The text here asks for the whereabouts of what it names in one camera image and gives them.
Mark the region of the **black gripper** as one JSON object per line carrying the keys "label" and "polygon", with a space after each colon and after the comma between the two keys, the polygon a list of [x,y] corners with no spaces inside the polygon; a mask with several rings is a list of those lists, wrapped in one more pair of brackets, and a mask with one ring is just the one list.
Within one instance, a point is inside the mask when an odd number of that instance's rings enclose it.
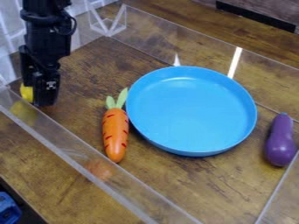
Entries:
{"label": "black gripper", "polygon": [[20,17],[25,22],[24,45],[19,47],[23,84],[32,86],[35,106],[55,104],[60,90],[60,73],[41,73],[36,67],[55,70],[59,60],[71,55],[71,35],[77,28],[67,12],[71,0],[23,0]]}

